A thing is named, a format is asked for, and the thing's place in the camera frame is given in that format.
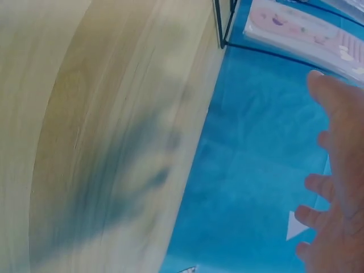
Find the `wood grain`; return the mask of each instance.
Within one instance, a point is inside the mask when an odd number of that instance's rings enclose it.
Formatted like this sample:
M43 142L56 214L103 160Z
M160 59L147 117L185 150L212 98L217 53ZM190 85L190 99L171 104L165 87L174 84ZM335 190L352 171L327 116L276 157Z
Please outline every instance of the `wood grain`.
M211 0L3 0L0 272L158 272L223 53Z

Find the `fingernail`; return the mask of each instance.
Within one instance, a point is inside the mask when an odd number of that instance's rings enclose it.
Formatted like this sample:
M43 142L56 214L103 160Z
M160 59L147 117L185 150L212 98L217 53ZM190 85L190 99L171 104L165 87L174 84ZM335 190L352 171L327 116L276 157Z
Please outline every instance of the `fingernail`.
M311 79L316 79L320 76L323 76L324 74L318 70L311 70L309 73L308 73L308 77L310 77Z

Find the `blue fabric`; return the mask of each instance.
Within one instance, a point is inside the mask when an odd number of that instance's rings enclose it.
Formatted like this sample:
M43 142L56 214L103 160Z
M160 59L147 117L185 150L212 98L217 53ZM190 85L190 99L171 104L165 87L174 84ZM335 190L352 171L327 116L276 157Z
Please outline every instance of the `blue fabric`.
M332 14L289 5L360 33ZM243 41L249 8L242 1L232 41L277 52ZM295 246L315 234L286 242L289 211L299 204L326 209L303 183L309 173L330 174L328 155L316 144L328 120L308 94L308 72L277 57L227 49L161 273L196 264L198 273L304 272Z

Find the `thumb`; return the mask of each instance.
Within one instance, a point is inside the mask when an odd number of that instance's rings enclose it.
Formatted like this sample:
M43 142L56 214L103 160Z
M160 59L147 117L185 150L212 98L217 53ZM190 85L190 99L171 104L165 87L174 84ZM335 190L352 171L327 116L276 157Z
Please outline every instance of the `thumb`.
M350 86L319 71L311 71L307 77L310 95L320 104L330 119L356 102L357 96L364 96L359 88Z

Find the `pink card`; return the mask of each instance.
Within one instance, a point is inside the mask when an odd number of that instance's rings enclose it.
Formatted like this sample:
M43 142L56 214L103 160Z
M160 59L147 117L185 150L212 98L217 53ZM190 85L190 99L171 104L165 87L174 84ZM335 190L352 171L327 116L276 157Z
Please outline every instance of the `pink card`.
M273 1L253 0L244 33L364 83L364 42L315 16Z

